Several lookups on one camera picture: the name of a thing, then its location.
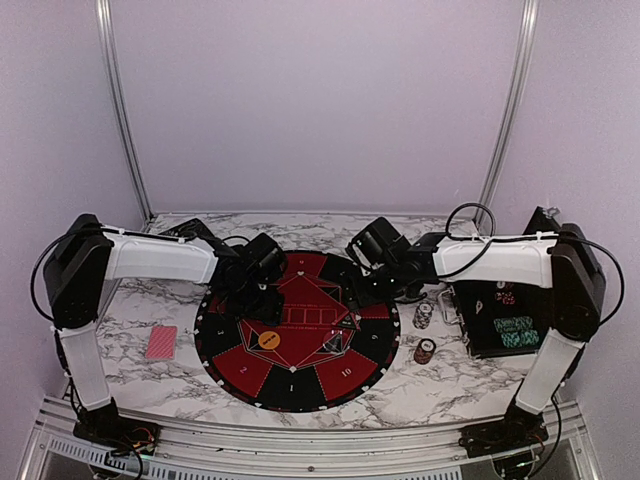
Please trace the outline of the orange big blind button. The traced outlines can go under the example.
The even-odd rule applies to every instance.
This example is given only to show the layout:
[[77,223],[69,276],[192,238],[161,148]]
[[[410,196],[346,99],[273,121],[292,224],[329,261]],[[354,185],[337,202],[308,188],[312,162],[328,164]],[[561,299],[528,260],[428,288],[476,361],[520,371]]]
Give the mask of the orange big blind button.
[[275,331],[265,331],[258,336],[258,345],[263,350],[275,350],[280,342],[281,337]]

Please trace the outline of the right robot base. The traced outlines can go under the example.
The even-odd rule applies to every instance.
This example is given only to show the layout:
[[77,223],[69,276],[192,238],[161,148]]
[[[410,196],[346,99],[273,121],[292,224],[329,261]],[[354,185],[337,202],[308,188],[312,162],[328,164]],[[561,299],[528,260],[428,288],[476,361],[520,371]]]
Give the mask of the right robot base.
[[549,434],[542,415],[509,415],[501,420],[463,427],[459,446],[469,458],[491,456],[494,471],[503,479],[523,479],[533,472]]

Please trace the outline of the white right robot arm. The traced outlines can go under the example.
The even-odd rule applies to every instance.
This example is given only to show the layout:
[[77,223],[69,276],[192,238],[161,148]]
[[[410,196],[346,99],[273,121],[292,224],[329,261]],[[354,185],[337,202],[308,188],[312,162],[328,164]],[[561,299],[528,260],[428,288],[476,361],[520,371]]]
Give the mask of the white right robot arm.
[[363,271],[371,297],[414,297],[446,283],[479,355],[533,351],[536,358],[501,419],[495,438],[515,448],[602,324],[606,279],[575,224],[520,236],[429,232],[415,242],[380,217],[346,252]]

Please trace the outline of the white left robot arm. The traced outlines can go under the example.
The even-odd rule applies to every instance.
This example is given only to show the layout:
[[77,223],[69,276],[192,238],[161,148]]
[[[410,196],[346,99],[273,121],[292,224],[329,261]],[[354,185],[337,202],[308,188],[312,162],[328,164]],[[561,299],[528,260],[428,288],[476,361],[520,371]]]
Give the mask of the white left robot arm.
[[125,438],[126,423],[108,407],[112,394],[97,340],[111,291],[126,279],[209,285],[230,302],[234,316],[264,323],[280,319],[283,299],[275,283],[287,256],[268,234],[232,246],[193,218],[162,233],[131,231],[79,215],[55,242],[43,277],[66,367],[86,426],[106,445]]

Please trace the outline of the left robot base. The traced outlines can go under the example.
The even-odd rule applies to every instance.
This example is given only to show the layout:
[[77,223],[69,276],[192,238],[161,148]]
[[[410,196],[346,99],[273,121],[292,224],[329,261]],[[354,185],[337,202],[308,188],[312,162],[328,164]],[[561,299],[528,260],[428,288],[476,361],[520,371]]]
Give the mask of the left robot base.
[[81,408],[73,435],[110,447],[114,456],[153,453],[160,426],[153,422],[123,417],[115,404],[97,410]]

